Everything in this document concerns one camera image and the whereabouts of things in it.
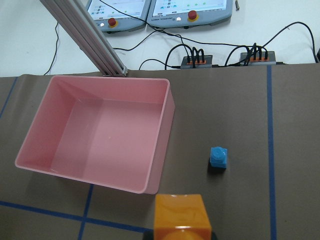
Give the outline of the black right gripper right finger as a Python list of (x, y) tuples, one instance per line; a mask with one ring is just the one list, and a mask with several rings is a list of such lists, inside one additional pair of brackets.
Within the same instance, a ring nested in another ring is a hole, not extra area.
[(214, 232), (211, 233), (211, 240), (218, 240), (217, 235)]

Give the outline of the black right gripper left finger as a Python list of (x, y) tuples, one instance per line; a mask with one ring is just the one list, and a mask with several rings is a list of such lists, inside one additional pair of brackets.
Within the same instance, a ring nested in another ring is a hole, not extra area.
[(142, 240), (153, 240), (154, 239), (154, 232), (153, 231), (145, 231), (143, 233)]

